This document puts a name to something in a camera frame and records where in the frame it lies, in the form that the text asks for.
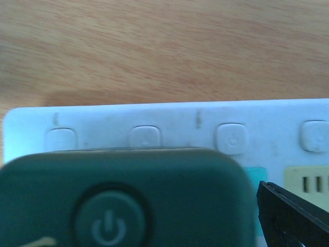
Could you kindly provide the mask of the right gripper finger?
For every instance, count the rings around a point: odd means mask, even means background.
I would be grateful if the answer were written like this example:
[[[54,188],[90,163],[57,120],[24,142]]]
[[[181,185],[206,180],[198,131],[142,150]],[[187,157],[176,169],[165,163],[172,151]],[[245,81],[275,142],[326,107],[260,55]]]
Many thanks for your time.
[[[328,246],[328,212],[272,182],[260,181],[259,221],[267,246]]]

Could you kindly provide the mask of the white power strip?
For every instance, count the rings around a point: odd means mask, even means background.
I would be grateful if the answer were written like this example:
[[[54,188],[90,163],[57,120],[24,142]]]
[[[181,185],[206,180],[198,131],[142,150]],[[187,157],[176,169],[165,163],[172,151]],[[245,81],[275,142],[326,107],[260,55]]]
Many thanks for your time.
[[[85,150],[204,148],[328,212],[328,99],[16,108],[3,122],[4,162]]]

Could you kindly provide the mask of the dark green cube adapter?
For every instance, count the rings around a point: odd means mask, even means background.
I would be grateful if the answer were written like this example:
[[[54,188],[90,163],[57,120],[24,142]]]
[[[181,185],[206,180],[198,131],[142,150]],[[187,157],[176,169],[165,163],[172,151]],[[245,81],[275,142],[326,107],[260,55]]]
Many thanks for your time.
[[[1,246],[255,246],[243,168],[204,148],[31,154],[1,169]]]

